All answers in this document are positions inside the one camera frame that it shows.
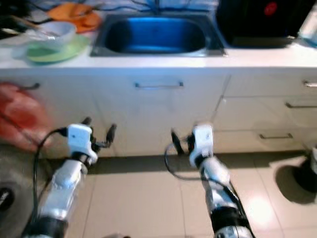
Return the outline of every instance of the drawer handle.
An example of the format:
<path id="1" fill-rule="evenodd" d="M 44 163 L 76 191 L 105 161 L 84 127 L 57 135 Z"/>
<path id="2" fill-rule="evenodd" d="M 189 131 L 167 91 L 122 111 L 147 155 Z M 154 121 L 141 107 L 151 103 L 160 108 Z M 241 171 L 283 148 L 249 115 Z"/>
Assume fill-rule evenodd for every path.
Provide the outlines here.
<path id="1" fill-rule="evenodd" d="M 40 88 L 40 84 L 39 83 L 35 83 L 32 86 L 21 86 L 20 89 L 21 90 L 36 90 Z"/>
<path id="2" fill-rule="evenodd" d="M 308 82 L 308 81 L 303 81 L 303 84 L 304 84 L 306 87 L 309 87 L 309 88 L 317 88 L 317 83 Z"/>
<path id="3" fill-rule="evenodd" d="M 263 134 L 259 134 L 259 137 L 262 140 L 270 140 L 270 139 L 293 139 L 291 133 L 287 133 L 287 136 L 264 136 Z"/>
<path id="4" fill-rule="evenodd" d="M 317 108 L 317 106 L 293 106 L 292 104 L 290 103 L 285 103 L 285 106 L 290 108 L 290 109 L 304 109 L 304 108 Z"/>
<path id="5" fill-rule="evenodd" d="M 135 83 L 134 86 L 137 89 L 142 89 L 142 90 L 182 89 L 184 88 L 184 83 L 178 82 L 177 85 L 158 85 L 158 86 L 141 86 L 139 83 Z"/>

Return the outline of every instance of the kitchen counter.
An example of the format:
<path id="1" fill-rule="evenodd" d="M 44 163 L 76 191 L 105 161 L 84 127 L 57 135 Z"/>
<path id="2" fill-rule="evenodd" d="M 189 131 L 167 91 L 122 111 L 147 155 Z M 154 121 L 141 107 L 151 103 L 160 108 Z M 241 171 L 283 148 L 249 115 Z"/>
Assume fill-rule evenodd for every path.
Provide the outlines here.
<path id="1" fill-rule="evenodd" d="M 92 43 L 97 32 L 86 33 Z M 172 69 L 212 69 L 213 71 L 280 71 L 305 68 L 317 69 L 317 51 L 306 42 L 297 40 L 283 49 L 237 49 L 225 45 L 225 57 L 90 57 L 91 46 L 79 56 L 53 64 L 35 64 L 25 57 L 28 39 L 17 36 L 0 41 L 0 71 L 1 75 L 34 75 L 34 74 L 104 74 L 107 72 L 120 73 L 122 69 L 144 68 Z"/>

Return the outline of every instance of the bowl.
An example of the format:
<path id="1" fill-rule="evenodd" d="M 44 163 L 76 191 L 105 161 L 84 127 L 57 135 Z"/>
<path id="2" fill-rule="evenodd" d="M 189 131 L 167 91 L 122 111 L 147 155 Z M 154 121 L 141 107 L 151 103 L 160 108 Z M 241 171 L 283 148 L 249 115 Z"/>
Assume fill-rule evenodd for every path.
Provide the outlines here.
<path id="1" fill-rule="evenodd" d="M 71 42 L 76 34 L 76 26 L 70 22 L 53 21 L 41 24 L 41 30 L 28 30 L 27 34 L 32 40 L 37 41 L 41 47 L 61 51 Z M 49 36 L 45 32 L 53 32 L 58 36 Z"/>

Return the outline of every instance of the cabinet door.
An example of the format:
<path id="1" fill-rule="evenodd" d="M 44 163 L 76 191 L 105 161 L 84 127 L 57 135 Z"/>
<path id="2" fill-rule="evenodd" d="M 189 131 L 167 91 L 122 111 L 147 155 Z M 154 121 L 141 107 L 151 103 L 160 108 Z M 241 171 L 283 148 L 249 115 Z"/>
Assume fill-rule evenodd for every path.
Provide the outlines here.
<path id="1" fill-rule="evenodd" d="M 104 121 L 118 124 L 123 154 L 140 156 L 163 154 L 171 128 L 185 136 L 195 123 L 210 121 L 224 81 L 224 75 L 161 73 L 95 78 L 94 87 Z"/>
<path id="2" fill-rule="evenodd" d="M 317 95 L 317 72 L 233 75 L 225 97 Z"/>
<path id="3" fill-rule="evenodd" d="M 317 97 L 223 98 L 216 130 L 317 127 Z"/>
<path id="4" fill-rule="evenodd" d="M 215 153 L 302 150 L 299 130 L 216 131 Z"/>
<path id="5" fill-rule="evenodd" d="M 81 122 L 85 117 L 92 118 L 92 126 L 95 129 L 95 136 L 99 139 L 104 137 L 100 120 L 95 104 L 91 97 L 87 78 L 78 76 L 36 76 L 3 78 L 0 81 L 16 83 L 21 86 L 31 86 L 39 83 L 40 87 L 30 90 L 29 93 L 39 100 L 50 118 L 53 128 L 68 126 L 72 123 Z M 60 158 L 68 156 L 66 138 L 55 135 L 52 145 L 47 150 L 49 158 Z"/>
<path id="6" fill-rule="evenodd" d="M 129 155 L 159 155 L 174 128 L 188 135 L 199 122 L 210 122 L 222 94 L 223 75 L 162 75 L 131 78 L 128 101 Z"/>

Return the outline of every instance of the red bag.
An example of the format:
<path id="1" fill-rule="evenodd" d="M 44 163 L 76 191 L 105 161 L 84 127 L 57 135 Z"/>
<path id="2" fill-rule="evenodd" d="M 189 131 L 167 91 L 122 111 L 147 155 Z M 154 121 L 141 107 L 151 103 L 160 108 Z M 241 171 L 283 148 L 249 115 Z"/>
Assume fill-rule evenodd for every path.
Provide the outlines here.
<path id="1" fill-rule="evenodd" d="M 0 83 L 1 139 L 35 151 L 50 130 L 49 117 L 38 101 L 17 85 Z"/>

